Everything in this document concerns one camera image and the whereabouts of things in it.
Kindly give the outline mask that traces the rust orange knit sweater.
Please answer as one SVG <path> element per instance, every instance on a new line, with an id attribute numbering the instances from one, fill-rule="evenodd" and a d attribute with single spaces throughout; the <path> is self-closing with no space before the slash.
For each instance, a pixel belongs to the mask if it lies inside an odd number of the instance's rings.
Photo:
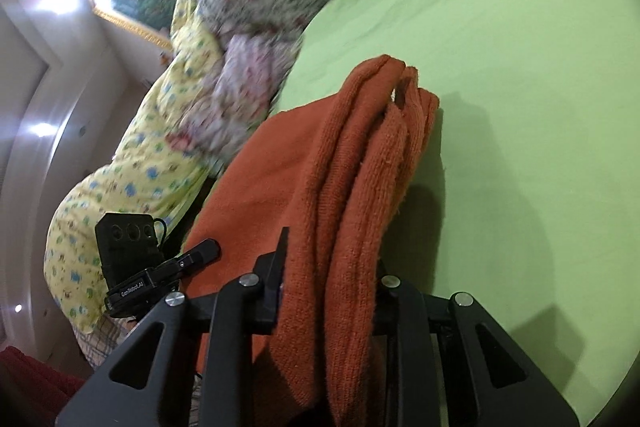
<path id="1" fill-rule="evenodd" d="M 253 343 L 258 425 L 380 418 L 378 255 L 437 109 L 415 68 L 370 58 L 337 94 L 268 118 L 210 192 L 186 243 L 215 239 L 221 257 L 186 282 L 189 296 L 219 291 L 288 241 L 277 326 Z"/>

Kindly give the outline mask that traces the yellow cartoon print blanket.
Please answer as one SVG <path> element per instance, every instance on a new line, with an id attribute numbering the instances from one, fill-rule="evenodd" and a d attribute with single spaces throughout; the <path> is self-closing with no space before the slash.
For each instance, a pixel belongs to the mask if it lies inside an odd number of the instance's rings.
<path id="1" fill-rule="evenodd" d="M 94 228 L 108 212 L 144 213 L 171 231 L 207 176 L 193 156 L 168 141 L 221 58 L 216 39 L 196 12 L 177 0 L 170 41 L 174 58 L 141 102 L 109 164 L 74 186 L 49 225 L 43 275 L 73 328 L 92 333 L 105 313 L 107 285 Z"/>

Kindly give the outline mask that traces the pink purple floral cloth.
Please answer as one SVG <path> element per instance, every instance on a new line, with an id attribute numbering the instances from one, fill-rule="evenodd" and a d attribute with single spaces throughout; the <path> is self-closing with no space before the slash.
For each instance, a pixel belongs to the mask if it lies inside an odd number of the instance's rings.
<path id="1" fill-rule="evenodd" d="M 239 34 L 200 82 L 167 141 L 213 171 L 227 168 L 269 116 L 302 42 L 281 34 Z"/>

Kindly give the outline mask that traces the light green bed sheet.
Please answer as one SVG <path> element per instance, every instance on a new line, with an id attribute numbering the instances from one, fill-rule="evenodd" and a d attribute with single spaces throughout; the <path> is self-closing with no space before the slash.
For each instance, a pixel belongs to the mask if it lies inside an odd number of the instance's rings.
<path id="1" fill-rule="evenodd" d="M 639 351 L 639 0 L 332 0 L 272 116 L 381 55 L 438 109 L 378 262 L 471 294 L 589 424 Z"/>

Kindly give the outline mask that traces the plaid mattress cover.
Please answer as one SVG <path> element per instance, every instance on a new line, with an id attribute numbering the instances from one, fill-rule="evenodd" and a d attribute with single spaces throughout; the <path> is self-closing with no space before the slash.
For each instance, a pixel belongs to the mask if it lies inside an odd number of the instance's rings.
<path id="1" fill-rule="evenodd" d="M 95 371 L 125 340 L 134 326 L 136 323 L 129 319 L 114 319 L 103 315 L 91 333 L 83 333 L 76 327 L 73 327 L 73 333 L 82 355 Z"/>

